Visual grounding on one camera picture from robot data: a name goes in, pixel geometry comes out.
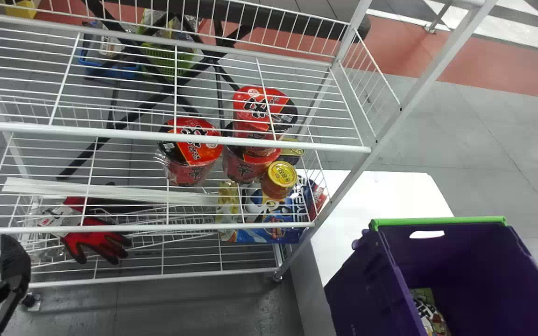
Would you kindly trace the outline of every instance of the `concrete floor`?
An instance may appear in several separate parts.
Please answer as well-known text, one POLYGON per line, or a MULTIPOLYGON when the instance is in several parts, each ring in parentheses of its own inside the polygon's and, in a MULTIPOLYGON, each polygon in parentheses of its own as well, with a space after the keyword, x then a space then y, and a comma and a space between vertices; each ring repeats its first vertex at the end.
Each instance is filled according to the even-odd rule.
MULTIPOLYGON (((293 9, 325 8, 305 3, 293 9)), ((388 79, 401 97, 415 81, 388 79)), ((324 167, 351 163, 349 155, 326 153, 324 167)), ((370 169, 427 172, 457 216, 506 215, 538 261, 538 97, 438 82, 370 169)), ((41 292, 41 311, 19 309, 7 334, 303 333, 289 276, 277 287, 237 276, 41 292)))

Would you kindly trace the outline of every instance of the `wire rack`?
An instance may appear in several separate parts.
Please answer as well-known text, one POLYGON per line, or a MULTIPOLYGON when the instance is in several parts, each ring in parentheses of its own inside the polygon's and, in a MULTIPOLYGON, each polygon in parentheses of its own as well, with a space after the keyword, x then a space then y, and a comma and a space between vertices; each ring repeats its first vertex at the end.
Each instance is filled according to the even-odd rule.
MULTIPOLYGON (((111 140, 106 147, 95 149, 92 158, 77 169, 67 181, 58 182, 59 172, 68 166, 73 156, 81 151, 84 143, 60 136, 27 137, 10 136, 4 155, 0 158, 0 233, 6 232, 51 232, 53 228, 39 227, 36 223, 47 209, 55 209, 64 204, 68 196, 66 186, 78 187, 78 201, 66 202, 77 206, 81 211, 68 213, 61 217, 79 218, 81 224, 85 217, 96 217, 117 223, 107 231, 150 230, 152 235, 162 230, 210 230, 227 228, 271 228, 275 223, 259 223, 258 216, 271 217, 277 204, 274 202, 254 203, 254 193, 260 184, 239 185, 223 183, 230 181, 222 170, 222 158, 215 162, 209 176, 197 187, 180 187, 169 184, 163 166, 156 160, 155 142, 133 142, 130 140, 111 140), (110 188, 113 194, 103 193, 98 187, 110 188), (218 214, 220 190, 234 189, 241 196, 232 204, 238 210, 224 215, 218 214), (161 198, 177 192, 177 198, 161 198), (152 194, 151 202, 137 202, 135 195, 152 194), (96 208, 113 208, 113 203, 105 199, 132 200, 127 203, 128 214, 118 222, 117 215, 93 213, 96 208)), ((316 187, 328 197, 325 177, 319 155, 307 151, 296 165, 301 179, 314 181, 316 187)), ((303 194, 297 196, 297 215, 292 217, 288 227, 310 227, 314 222, 309 219, 308 209, 317 209, 312 200, 305 200, 303 194)), ((88 231, 87 227, 64 228, 64 231, 88 231)))
MULTIPOLYGON (((40 6, 33 10, 36 19, 79 25, 82 21, 99 19, 86 9, 94 2, 42 0, 40 6)), ((145 10, 154 9, 182 22, 178 27, 164 25, 160 27, 162 32, 192 34, 205 41, 222 38, 239 42, 241 47, 248 49, 269 47, 314 57, 333 57, 349 26, 345 21, 241 0, 102 0, 100 4, 104 9, 101 19, 130 25, 134 30, 159 28, 153 15, 143 19, 145 10), (188 17, 197 23, 190 29, 184 24, 188 17), (214 21, 221 21, 226 26, 224 30, 217 31, 214 21), (254 30, 246 38, 230 38, 230 28, 241 25, 251 26, 254 30)), ((19 6, 16 1, 6 1, 0 2, 0 9, 26 10, 26 7, 19 6)), ((367 29, 361 28, 363 34, 367 33, 367 29)))
POLYGON ((286 210, 295 215, 280 225, 305 230, 339 199, 322 151, 362 160, 399 110, 363 42, 365 19, 351 25, 240 0, 42 0, 33 9, 0 1, 0 12, 11 9, 35 20, 0 15, 0 234, 30 254, 32 287, 276 272, 295 247, 231 243, 220 233, 274 230, 284 206, 253 202, 260 184, 230 182, 223 157, 201 185, 170 185, 157 142, 303 150, 295 167, 312 196, 294 193, 286 210), (265 100, 262 139, 228 136, 239 120, 234 94, 246 86, 289 100, 265 100), (275 121, 274 106, 294 106, 281 115, 297 121, 275 121), (222 136, 159 132, 180 117, 222 136), (229 213, 218 206, 222 190, 237 192, 229 213), (70 196, 78 210, 62 217, 79 225, 39 225, 70 196), (129 211, 110 211, 110 199, 129 200, 129 211), (107 225, 83 225, 89 217, 107 225), (103 230, 132 242, 118 266, 94 253, 77 264, 56 236, 103 230))
MULTIPOLYGON (((116 216, 117 223, 164 221, 164 209, 116 216)), ((212 222, 211 216, 201 221, 212 222)), ((184 274, 271 272, 278 265, 280 247, 272 244, 241 245, 222 242, 216 230, 167 230, 126 234, 132 242, 128 257, 117 266, 86 251, 87 262, 78 265, 52 234, 19 234, 17 238, 32 259, 32 287, 75 284, 77 281, 143 279, 184 274)))
MULTIPOLYGON (((224 125, 235 121, 234 90, 256 85, 263 89, 277 89, 296 106, 298 122, 288 132, 297 135, 299 142, 303 143, 301 147, 357 153, 370 151, 368 146, 372 142, 371 134, 365 130, 372 127, 368 119, 350 111, 350 103, 342 94, 343 81, 346 79, 336 78, 330 63, 262 52, 255 56, 239 55, 240 49, 231 49, 231 54, 220 57, 206 50, 209 46, 203 44, 197 45, 198 49, 188 51, 173 45, 172 52, 161 47, 141 46, 142 50, 163 54, 149 55, 149 60, 169 59, 170 65, 156 64, 156 69, 175 70, 179 74, 177 80, 173 80, 173 76, 152 78, 150 71, 139 63, 141 61, 134 59, 138 54, 131 49, 114 52, 115 59, 118 59, 116 68, 113 69, 116 78, 110 80, 109 76, 96 73, 98 66, 93 66, 92 63, 104 63, 109 59, 98 53, 100 46, 92 45, 96 43, 121 47, 122 44, 101 34, 107 30, 97 31, 99 35, 86 36, 63 30, 41 33, 33 27, 1 25, 0 121, 76 127, 69 132, 95 135, 97 131, 92 128, 104 132, 126 128, 150 131, 171 124, 177 117, 190 116, 205 119, 215 128, 224 129, 220 127, 220 121, 224 125), (200 62, 207 62, 207 65, 198 66, 200 62), (218 77, 213 66, 209 65, 215 62, 226 72, 226 76, 231 79, 230 83, 223 80, 226 76, 218 77), (189 70, 190 77, 181 74, 178 66, 189 70), (115 123, 110 124, 108 111, 111 108, 114 109, 115 123)), ((145 38, 145 35, 129 36, 134 40, 145 38)), ((180 45, 177 40, 161 40, 167 44, 180 45)), ((359 42, 348 53, 358 55, 357 49, 362 45, 360 52, 365 52, 366 57, 368 49, 361 40, 359 42)), ((345 60, 350 63, 351 58, 346 57, 345 60)), ((356 63, 345 64, 349 65, 354 67, 356 63)), ((377 76, 373 81, 384 81, 384 77, 377 76)), ((379 103, 386 100, 386 96, 391 98, 395 94, 391 90, 382 93, 382 96, 378 96, 379 103)), ((260 133, 276 140, 280 134, 276 134, 275 128, 282 125, 272 123, 269 130, 260 133)), ((13 124, 7 126, 10 130, 19 130, 13 124)), ((137 134, 128 136, 142 137, 137 134)), ((147 136, 156 136, 159 140, 176 137, 175 134, 150 133, 147 136)), ((218 141, 242 144, 237 138, 218 141)), ((287 143, 271 143, 271 140, 267 140, 264 145, 288 146, 287 143)))

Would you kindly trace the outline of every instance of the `blue snack package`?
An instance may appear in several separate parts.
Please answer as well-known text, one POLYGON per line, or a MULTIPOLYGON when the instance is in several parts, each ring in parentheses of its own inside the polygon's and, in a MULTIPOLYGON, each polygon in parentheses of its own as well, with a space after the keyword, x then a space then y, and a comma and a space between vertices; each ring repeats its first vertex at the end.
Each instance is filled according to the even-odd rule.
MULTIPOLYGON (((244 214, 228 216, 229 219, 238 223, 242 222, 242 217, 246 223, 292 223, 307 222, 309 213, 314 219, 314 205, 312 198, 316 194, 316 186, 313 181, 298 177, 298 182, 290 194, 282 200, 269 198, 261 190, 260 183, 253 183, 241 188, 241 204, 243 204, 244 214)), ((230 199, 218 200, 221 206, 218 211, 226 207, 226 204, 235 204, 237 196, 230 199)), ((226 215, 218 215, 218 219, 226 220, 226 215)), ((299 242, 303 231, 306 228, 277 227, 277 228, 253 228, 253 229, 229 229, 220 230, 222 240, 239 243, 280 243, 295 244, 299 242)))

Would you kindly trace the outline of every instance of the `metal shelf frame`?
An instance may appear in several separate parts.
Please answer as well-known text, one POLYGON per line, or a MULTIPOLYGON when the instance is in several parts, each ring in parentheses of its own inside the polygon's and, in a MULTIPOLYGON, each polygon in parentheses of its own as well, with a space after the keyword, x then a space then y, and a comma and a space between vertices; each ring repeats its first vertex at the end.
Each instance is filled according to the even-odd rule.
MULTIPOLYGON (((327 202, 322 209, 314 205, 318 212, 316 219, 288 223, 290 227, 307 228, 300 243, 258 246, 222 242, 217 230, 269 228, 275 224, 215 223, 212 214, 210 217, 201 210, 208 204, 176 205, 166 200, 154 208, 156 210, 146 208, 116 219, 117 225, 112 230, 130 232, 128 235, 133 242, 130 257, 120 267, 107 267, 94 255, 85 266, 77 266, 66 257, 52 257, 50 253, 46 258, 35 257, 33 269, 39 280, 32 283, 32 287, 248 273, 273 273, 273 277, 279 279, 361 172, 384 149, 496 0, 474 3, 440 53, 402 99, 397 98, 363 42, 366 31, 362 22, 371 0, 359 2, 350 22, 241 0, 178 2, 171 2, 171 6, 177 7, 170 8, 169 2, 157 0, 84 0, 82 9, 72 8, 69 2, 68 8, 57 7, 57 4, 54 8, 50 2, 49 9, 35 9, 39 15, 64 15, 80 20, 95 19, 93 14, 97 13, 108 29, 0 15, 0 51, 7 52, 0 55, 0 198, 4 199, 0 200, 0 223, 5 224, 0 224, 0 234, 16 234, 32 255, 59 248, 58 238, 51 235, 56 230, 48 231, 30 223, 39 216, 34 213, 36 209, 59 204, 64 195, 6 194, 1 189, 11 177, 34 179, 38 176, 54 181, 58 171, 68 166, 72 155, 84 150, 74 145, 91 142, 94 147, 85 151, 90 156, 80 165, 70 165, 77 169, 72 173, 72 178, 77 179, 73 182, 87 188, 85 204, 89 197, 97 196, 88 193, 90 187, 105 185, 106 179, 111 178, 123 179, 122 186, 129 189, 170 191, 167 179, 158 174, 161 170, 138 166, 152 162, 152 153, 139 151, 138 146, 150 149, 150 144, 159 140, 305 149, 306 154, 297 168, 305 178, 325 186, 327 202), (212 2, 212 6, 206 6, 208 2, 212 2), (92 10, 93 6, 100 8, 92 13, 85 10, 92 10), (181 26, 169 28, 164 22, 161 25, 152 20, 140 22, 137 7, 161 9, 166 22, 170 17, 177 17, 181 26), (197 24, 190 26, 185 15, 196 17, 197 24), (145 28, 149 35, 129 34, 122 25, 145 28), (47 34, 32 31, 37 28, 49 31, 47 34), (156 31, 185 34, 191 39, 150 36, 156 31), (90 49, 81 47, 84 42, 119 48, 111 60, 87 57, 91 61, 106 62, 107 68, 120 75, 113 83, 116 89, 121 87, 122 96, 112 94, 113 85, 109 85, 109 79, 100 69, 78 62, 84 57, 81 51, 90 49), (173 52, 158 45, 170 46, 173 52), (169 63, 161 64, 158 60, 169 63), (6 62, 19 65, 8 66, 6 62), (127 69, 135 63, 141 67, 127 69), (180 73, 178 64, 182 67, 186 63, 189 65, 180 73), (172 70, 177 76, 168 78, 161 70, 172 70), (36 76, 26 76, 27 72, 36 76), (274 140, 156 131, 168 120, 171 123, 176 117, 187 115, 208 119, 216 128, 224 130, 225 122, 234 120, 230 117, 233 112, 230 93, 244 85, 278 89, 297 104, 300 119, 288 132, 297 142, 277 140, 279 134, 273 125, 268 134, 274 140), (225 115, 218 116, 217 110, 225 115), (54 139, 52 135, 65 138, 54 139), (106 143, 105 147, 98 146, 99 142, 106 143), (130 149, 122 147, 129 142, 130 149), (348 152, 359 157, 336 191, 326 189, 320 151, 348 152), (34 164, 34 160, 44 159, 58 159, 60 163, 34 164), (126 164, 126 168, 115 167, 110 162, 126 164), (147 251, 149 256, 143 257, 137 251, 147 251)), ((0 7, 14 8, 16 4, 0 3, 0 7)), ((215 168, 215 173, 221 175, 220 169, 215 168)), ((184 191, 213 197, 217 183, 222 180, 224 176, 211 177, 200 190, 184 191)), ((238 189, 239 194, 244 191, 244 187, 238 186, 238 189)), ((82 218, 88 216, 85 209, 80 214, 82 218)), ((57 228, 58 231, 89 229, 81 225, 57 228)))

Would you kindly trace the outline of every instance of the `purple crate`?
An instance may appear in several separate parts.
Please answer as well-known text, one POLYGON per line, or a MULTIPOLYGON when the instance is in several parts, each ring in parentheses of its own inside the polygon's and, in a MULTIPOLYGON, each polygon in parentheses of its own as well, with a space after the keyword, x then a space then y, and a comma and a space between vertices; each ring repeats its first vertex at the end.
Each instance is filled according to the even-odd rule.
POLYGON ((538 335, 538 266, 512 227, 378 229, 364 233, 325 286, 339 336, 426 336, 409 290, 422 287, 453 336, 538 335), (417 230, 445 235, 410 239, 417 230))

